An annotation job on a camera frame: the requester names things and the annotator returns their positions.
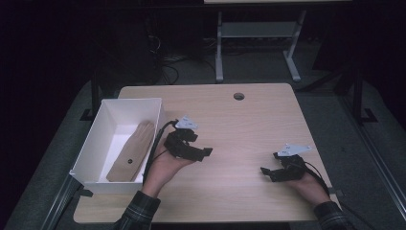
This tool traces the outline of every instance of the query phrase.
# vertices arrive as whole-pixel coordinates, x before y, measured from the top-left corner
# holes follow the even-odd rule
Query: metal frame
[[[217,22],[217,53],[215,55],[215,82],[224,81],[223,61],[221,57],[222,37],[291,37],[292,43],[288,50],[283,51],[283,57],[289,68],[293,81],[301,77],[293,61],[293,53],[299,40],[299,35],[305,21],[306,11],[301,11],[296,22],[223,22],[222,12],[218,12]]]
[[[62,186],[56,194],[54,203],[44,219],[41,230],[56,229],[57,223],[63,214],[63,211],[68,206],[75,192],[80,188],[81,184],[70,174],[66,175]]]

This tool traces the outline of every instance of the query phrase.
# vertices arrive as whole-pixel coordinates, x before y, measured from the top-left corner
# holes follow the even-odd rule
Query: wooden object
[[[149,121],[138,124],[107,174],[108,181],[131,181],[138,174],[151,144],[154,129],[154,124]]]

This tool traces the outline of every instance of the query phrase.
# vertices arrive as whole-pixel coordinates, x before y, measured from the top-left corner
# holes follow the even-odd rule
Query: plaid sleeve
[[[335,202],[325,202],[314,208],[323,230],[354,230],[355,227]]]
[[[160,203],[160,199],[152,198],[138,191],[125,209],[122,217],[115,222],[113,229],[149,229],[152,218]]]

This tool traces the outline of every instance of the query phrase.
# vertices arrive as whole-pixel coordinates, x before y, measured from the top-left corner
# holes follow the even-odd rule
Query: wooden table
[[[236,93],[244,99],[234,98]],[[330,187],[293,90],[285,83],[131,86],[119,98],[162,98],[169,120],[188,115],[199,128],[198,148],[213,148],[203,162],[182,169],[162,190],[154,222],[250,222],[315,219],[311,207],[259,167],[280,169],[272,153],[286,143],[311,146],[301,156]],[[133,195],[82,196],[76,222],[114,222]]]

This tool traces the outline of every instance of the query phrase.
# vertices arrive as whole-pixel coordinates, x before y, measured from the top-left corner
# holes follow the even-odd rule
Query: hand
[[[141,192],[156,198],[162,187],[173,179],[179,170],[194,163],[194,161],[172,156],[163,144],[158,146],[154,157],[154,161],[149,168],[147,181],[144,183]]]
[[[302,179],[289,180],[285,183],[296,190],[313,208],[321,203],[331,201],[319,182],[307,172]]]

